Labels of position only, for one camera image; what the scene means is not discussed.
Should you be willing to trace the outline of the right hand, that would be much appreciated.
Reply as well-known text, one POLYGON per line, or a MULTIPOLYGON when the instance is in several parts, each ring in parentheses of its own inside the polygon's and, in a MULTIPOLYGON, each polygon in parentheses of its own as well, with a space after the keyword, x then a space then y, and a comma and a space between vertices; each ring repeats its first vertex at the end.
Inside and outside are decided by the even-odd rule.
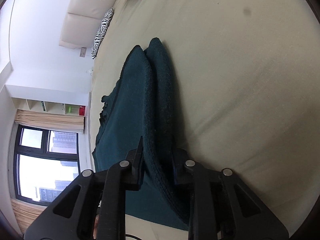
POLYGON ((93 229, 93 239, 97 239, 98 222, 99 222, 99 215, 96 215, 94 229, 93 229))

